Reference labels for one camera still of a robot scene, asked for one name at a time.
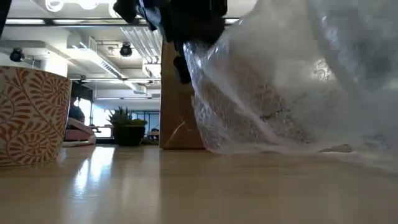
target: patterned pot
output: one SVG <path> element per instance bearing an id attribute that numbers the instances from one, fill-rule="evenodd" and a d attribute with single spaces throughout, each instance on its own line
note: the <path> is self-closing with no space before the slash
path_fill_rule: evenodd
<path id="1" fill-rule="evenodd" d="M 71 88 L 70 80 L 56 74 L 0 66 L 0 166 L 57 158 Z"/>

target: plastic bag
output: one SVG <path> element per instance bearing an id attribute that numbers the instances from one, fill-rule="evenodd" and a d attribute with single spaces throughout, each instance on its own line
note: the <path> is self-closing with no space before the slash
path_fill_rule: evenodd
<path id="1" fill-rule="evenodd" d="M 393 62 L 396 52 L 392 42 L 379 37 L 370 38 L 379 52 L 368 49 L 365 59 L 346 47 L 354 36 L 372 35 L 351 29 L 352 18 L 340 18 L 358 4 L 369 5 L 364 18 L 382 10 L 372 0 L 259 0 L 211 48 L 185 44 L 205 147 L 226 154 L 344 152 L 352 160 L 392 158 L 397 94 L 386 86 L 396 63 L 376 65 L 385 63 L 383 57 Z M 375 66 L 366 66 L 370 58 Z M 358 73 L 352 67 L 361 60 Z"/>

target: black pot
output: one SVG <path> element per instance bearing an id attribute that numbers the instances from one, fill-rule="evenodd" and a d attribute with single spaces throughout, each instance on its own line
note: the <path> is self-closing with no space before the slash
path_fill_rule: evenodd
<path id="1" fill-rule="evenodd" d="M 139 146 L 145 135 L 145 127 L 119 126 L 113 128 L 113 138 L 120 146 Z"/>

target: ceiling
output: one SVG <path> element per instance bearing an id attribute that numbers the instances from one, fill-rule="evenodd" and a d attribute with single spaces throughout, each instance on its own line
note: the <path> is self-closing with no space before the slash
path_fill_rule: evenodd
<path id="1" fill-rule="evenodd" d="M 255 4 L 256 0 L 228 0 L 228 13 L 226 17 L 240 17 L 247 13 Z M 50 12 L 46 9 L 45 0 L 12 0 L 9 17 L 31 17 L 31 18 L 111 18 L 108 4 L 100 4 L 94 10 L 84 10 L 78 4 L 65 4 L 63 9 L 58 12 Z M 58 49 L 62 54 L 67 55 L 68 60 L 68 77 L 78 78 L 81 75 L 87 78 L 114 78 L 109 72 L 94 63 L 90 57 L 76 57 L 71 54 L 68 49 L 68 36 L 71 34 L 79 34 L 83 37 L 90 36 L 97 43 L 98 55 L 105 61 L 114 65 L 125 77 L 128 78 L 145 78 L 148 73 L 142 69 L 143 63 L 149 59 L 160 58 L 159 43 L 161 43 L 160 35 L 153 36 L 145 27 L 139 27 L 135 30 L 131 28 L 122 30 L 120 27 L 84 27 L 84 28 L 59 28 L 59 27 L 6 27 L 2 39 L 7 40 L 40 40 L 54 48 Z M 120 48 L 124 42 L 141 41 L 132 45 L 132 55 L 124 58 L 120 55 Z M 154 75 L 160 76 L 160 68 L 155 68 Z M 143 83 L 147 85 L 148 90 L 159 90 L 160 82 Z M 123 83 L 111 82 L 89 82 L 85 84 L 93 90 L 115 90 L 115 91 L 131 91 L 131 88 Z M 159 107 L 160 102 L 149 100 L 141 101 L 151 107 Z M 126 100 L 106 101 L 101 100 L 99 104 L 105 107 L 114 107 L 120 103 L 128 103 Z"/>

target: track light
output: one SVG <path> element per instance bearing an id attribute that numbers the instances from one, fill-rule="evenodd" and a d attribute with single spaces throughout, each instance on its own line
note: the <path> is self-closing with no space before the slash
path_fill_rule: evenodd
<path id="1" fill-rule="evenodd" d="M 10 54 L 10 60 L 13 62 L 23 62 L 25 60 L 25 55 L 20 48 L 14 48 Z"/>
<path id="2" fill-rule="evenodd" d="M 130 57 L 132 55 L 132 49 L 130 43 L 123 43 L 123 47 L 120 49 L 120 54 L 123 57 Z"/>

